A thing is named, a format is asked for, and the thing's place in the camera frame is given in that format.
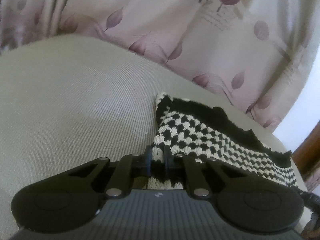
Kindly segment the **black white knitted garment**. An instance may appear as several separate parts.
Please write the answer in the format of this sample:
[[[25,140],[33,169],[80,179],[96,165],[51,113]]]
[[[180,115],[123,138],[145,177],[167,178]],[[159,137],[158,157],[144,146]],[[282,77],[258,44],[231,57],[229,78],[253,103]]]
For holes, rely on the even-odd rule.
[[[221,107],[208,107],[165,92],[155,100],[158,131],[151,144],[152,161],[164,162],[164,148],[204,163],[209,158],[228,163],[266,179],[296,186],[291,152],[277,152],[263,144],[254,132],[244,130]]]

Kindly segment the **brown wooden door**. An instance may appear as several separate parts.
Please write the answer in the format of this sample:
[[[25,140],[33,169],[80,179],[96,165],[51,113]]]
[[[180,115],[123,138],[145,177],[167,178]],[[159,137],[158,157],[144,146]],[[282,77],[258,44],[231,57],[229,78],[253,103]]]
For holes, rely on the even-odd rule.
[[[309,192],[319,186],[319,123],[292,155]]]

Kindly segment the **pink leaf print curtain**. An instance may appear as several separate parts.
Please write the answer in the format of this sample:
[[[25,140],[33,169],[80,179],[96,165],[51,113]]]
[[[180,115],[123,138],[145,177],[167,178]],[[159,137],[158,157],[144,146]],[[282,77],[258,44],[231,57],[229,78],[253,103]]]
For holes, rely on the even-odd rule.
[[[274,131],[319,48],[319,0],[1,0],[1,51],[60,34],[116,44]]]

